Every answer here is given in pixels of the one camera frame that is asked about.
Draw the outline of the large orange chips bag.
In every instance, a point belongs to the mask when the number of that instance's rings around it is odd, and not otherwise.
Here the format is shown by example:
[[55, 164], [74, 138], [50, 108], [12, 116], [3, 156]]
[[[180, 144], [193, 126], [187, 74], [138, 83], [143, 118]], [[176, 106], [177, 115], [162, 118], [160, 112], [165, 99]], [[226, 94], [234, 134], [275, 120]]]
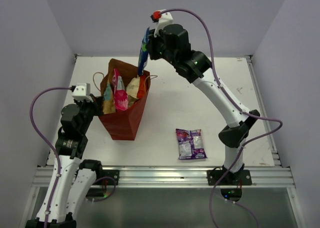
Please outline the large orange chips bag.
[[138, 92], [137, 92], [137, 99], [142, 99], [144, 97], [144, 95], [147, 92], [147, 86], [148, 86], [148, 79], [149, 76], [140, 76], [139, 78], [139, 88], [138, 88]]

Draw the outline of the red paper bag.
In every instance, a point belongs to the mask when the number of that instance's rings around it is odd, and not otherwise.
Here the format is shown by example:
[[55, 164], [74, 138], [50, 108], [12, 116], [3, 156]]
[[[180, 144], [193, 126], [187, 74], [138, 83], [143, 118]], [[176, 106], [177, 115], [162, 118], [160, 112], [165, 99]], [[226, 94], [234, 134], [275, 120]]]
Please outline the red paper bag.
[[[104, 91], [107, 87], [107, 82], [112, 84], [112, 77], [114, 75], [114, 69], [118, 69], [125, 88], [129, 85], [133, 78], [139, 78], [138, 68], [132, 64], [112, 58], [108, 63], [108, 73], [102, 79], [100, 83], [100, 94], [103, 99]], [[132, 107], [126, 111], [118, 111], [111, 114], [103, 114], [99, 116], [99, 120], [110, 134], [113, 140], [128, 140], [133, 141], [136, 138], [138, 128], [144, 113], [146, 99], [148, 97], [149, 89], [151, 86], [151, 80], [156, 78], [155, 75], [151, 75], [149, 71], [143, 71], [144, 76], [149, 76], [147, 81], [147, 92], [142, 99], [136, 101]]]

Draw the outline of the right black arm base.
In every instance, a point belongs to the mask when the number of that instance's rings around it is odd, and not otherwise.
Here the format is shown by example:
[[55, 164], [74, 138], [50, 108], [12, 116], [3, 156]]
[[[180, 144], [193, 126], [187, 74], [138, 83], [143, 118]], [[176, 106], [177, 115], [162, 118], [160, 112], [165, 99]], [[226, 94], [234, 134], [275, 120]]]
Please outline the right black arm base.
[[[227, 171], [225, 167], [214, 168], [207, 170], [207, 181], [209, 186], [214, 186], [215, 183]], [[228, 172], [218, 183], [219, 186], [232, 186], [232, 188], [220, 189], [220, 193], [224, 199], [238, 202], [242, 197], [243, 186], [251, 186], [253, 184], [249, 170], [245, 170], [244, 166], [238, 172]]]

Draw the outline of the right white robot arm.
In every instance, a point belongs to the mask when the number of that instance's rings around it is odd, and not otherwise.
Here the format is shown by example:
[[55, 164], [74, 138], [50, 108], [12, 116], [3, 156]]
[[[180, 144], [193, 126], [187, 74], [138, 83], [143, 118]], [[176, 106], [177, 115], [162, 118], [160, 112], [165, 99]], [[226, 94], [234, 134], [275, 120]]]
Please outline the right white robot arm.
[[218, 135], [225, 145], [222, 177], [227, 184], [235, 184], [244, 168], [241, 147], [260, 113], [242, 106], [231, 93], [224, 94], [227, 87], [220, 78], [214, 77], [211, 61], [204, 53], [191, 48], [188, 32], [180, 24], [148, 30], [145, 47], [151, 60], [164, 59], [171, 64], [178, 75], [198, 88], [223, 116], [226, 126]]

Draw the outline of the tan paper snack bag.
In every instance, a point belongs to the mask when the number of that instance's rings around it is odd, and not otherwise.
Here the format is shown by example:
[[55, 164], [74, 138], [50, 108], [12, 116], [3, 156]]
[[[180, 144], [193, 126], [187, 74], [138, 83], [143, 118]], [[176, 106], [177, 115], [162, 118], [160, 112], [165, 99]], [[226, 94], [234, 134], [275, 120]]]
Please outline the tan paper snack bag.
[[[133, 104], [138, 101], [137, 99], [137, 92], [139, 88], [139, 78], [133, 78], [129, 85], [126, 87], [126, 92], [128, 94], [128, 109], [133, 106]], [[114, 104], [114, 89], [113, 85], [108, 81], [106, 84], [106, 89], [103, 93], [103, 103], [102, 103], [102, 110], [104, 114], [111, 114], [115, 113], [116, 108]]]

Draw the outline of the blue snack bag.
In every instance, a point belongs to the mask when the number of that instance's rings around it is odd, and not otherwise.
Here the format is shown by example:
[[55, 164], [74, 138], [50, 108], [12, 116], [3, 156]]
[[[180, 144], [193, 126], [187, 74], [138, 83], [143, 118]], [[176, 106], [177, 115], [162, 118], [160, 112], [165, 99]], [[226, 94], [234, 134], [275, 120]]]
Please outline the blue snack bag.
[[148, 61], [148, 55], [149, 52], [147, 50], [147, 44], [148, 44], [148, 39], [149, 39], [149, 33], [150, 33], [150, 29], [149, 27], [146, 29], [143, 39], [141, 41], [141, 46], [140, 46], [140, 51], [139, 51], [139, 56], [138, 56], [138, 70], [137, 70], [137, 74], [138, 76], [142, 76], [144, 69], [147, 65], [147, 61]]

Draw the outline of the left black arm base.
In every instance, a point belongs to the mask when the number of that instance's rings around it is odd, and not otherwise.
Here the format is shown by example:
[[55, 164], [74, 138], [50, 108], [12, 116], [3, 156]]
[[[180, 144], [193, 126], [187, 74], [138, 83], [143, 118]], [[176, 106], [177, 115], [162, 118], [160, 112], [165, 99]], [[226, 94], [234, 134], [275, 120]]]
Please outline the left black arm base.
[[104, 188], [112, 188], [114, 185], [118, 185], [120, 178], [119, 170], [103, 170], [102, 177], [107, 177], [98, 182], [99, 185], [102, 185]]

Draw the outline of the purple snack bag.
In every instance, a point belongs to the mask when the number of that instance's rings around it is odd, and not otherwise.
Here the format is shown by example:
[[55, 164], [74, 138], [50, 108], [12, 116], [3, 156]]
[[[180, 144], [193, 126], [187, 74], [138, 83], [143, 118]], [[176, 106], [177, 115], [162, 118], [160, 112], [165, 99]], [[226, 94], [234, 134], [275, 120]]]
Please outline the purple snack bag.
[[197, 160], [207, 158], [201, 129], [176, 129], [175, 133], [179, 148], [179, 160]]

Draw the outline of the pink snack bag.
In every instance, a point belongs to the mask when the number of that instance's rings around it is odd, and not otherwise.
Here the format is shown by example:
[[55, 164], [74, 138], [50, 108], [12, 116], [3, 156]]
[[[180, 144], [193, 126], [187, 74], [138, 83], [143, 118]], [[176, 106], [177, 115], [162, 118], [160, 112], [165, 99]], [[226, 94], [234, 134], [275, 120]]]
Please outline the pink snack bag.
[[113, 78], [112, 78], [112, 85], [113, 85], [113, 101], [115, 105], [116, 111], [126, 111], [129, 106], [129, 98], [125, 89], [125, 85], [123, 82], [123, 78], [118, 69], [113, 70]]

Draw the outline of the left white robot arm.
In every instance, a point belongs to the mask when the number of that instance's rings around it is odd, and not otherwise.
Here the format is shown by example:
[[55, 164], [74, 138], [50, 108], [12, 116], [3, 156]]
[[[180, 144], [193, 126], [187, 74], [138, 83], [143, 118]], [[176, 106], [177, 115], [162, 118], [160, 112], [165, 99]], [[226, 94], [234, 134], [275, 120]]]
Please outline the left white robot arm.
[[91, 98], [75, 101], [61, 111], [61, 127], [55, 144], [53, 174], [45, 199], [27, 228], [75, 228], [80, 206], [92, 184], [103, 181], [102, 164], [83, 160], [86, 132], [99, 114]]

